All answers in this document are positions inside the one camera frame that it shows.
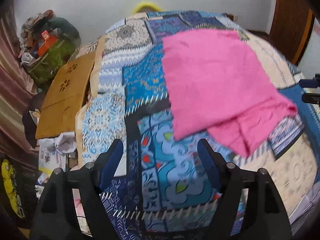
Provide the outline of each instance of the wooden door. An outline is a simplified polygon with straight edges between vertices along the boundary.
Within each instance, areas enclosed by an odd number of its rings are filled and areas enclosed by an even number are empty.
[[[276,0],[269,34],[273,45],[293,64],[297,64],[308,44],[314,15],[306,0]]]

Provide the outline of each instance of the patchwork bedspread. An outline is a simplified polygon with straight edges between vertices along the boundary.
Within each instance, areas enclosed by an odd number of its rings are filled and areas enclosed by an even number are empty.
[[[162,38],[196,28],[237,30],[271,82],[298,106],[299,114],[284,118],[249,158],[235,155],[206,132],[173,139],[170,95],[161,64]],[[95,49],[100,59],[90,79],[93,99],[76,120],[79,164],[96,160],[115,138],[124,142],[117,177],[101,195],[122,239],[203,235],[220,195],[211,187],[198,157],[201,138],[240,168],[267,168],[289,216],[320,180],[320,109],[301,101],[306,89],[297,83],[302,74],[268,42],[226,16],[200,11],[135,14],[109,28]],[[234,232],[244,215],[245,198],[244,191]]]

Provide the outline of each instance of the metal screw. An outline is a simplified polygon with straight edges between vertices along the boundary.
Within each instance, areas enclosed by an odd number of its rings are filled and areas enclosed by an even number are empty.
[[[236,165],[234,163],[227,163],[227,167],[229,169],[234,169],[236,167]]]
[[[93,163],[93,162],[90,162],[90,163],[86,163],[86,164],[85,164],[85,167],[86,167],[87,169],[91,169],[91,168],[93,168],[93,166],[94,166],[94,163]]]
[[[54,173],[54,174],[59,174],[61,171],[63,171],[61,168],[55,168],[55,169],[53,170],[53,173]]]
[[[263,175],[268,174],[268,171],[265,168],[260,168],[258,171]]]

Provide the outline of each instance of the curtain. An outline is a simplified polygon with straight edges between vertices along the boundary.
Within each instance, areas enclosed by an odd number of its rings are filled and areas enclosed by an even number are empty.
[[[26,140],[22,114],[36,94],[36,86],[20,66],[20,42],[13,6],[0,19],[0,152],[37,168],[37,153]]]

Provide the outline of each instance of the pink fabric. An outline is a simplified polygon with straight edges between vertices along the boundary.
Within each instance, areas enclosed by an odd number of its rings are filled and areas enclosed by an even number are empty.
[[[163,48],[176,140],[207,129],[248,157],[285,116],[297,114],[236,31],[177,33],[163,38]]]

